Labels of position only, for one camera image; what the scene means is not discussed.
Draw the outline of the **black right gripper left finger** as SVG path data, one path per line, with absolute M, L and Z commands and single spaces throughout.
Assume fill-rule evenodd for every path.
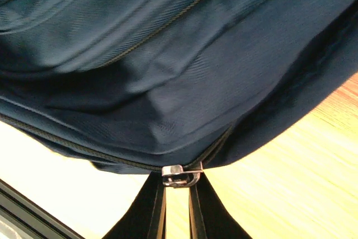
M 159 173 L 152 172 L 124 216 L 103 239 L 166 237 L 166 192 Z

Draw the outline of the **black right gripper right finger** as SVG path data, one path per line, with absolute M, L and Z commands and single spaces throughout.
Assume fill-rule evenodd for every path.
M 250 239 L 229 214 L 204 173 L 190 187 L 190 237 L 198 239 Z

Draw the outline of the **navy blue student backpack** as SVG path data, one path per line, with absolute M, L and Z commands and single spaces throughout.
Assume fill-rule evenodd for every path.
M 1 121 L 118 174 L 231 164 L 357 71 L 357 0 L 1 0 Z

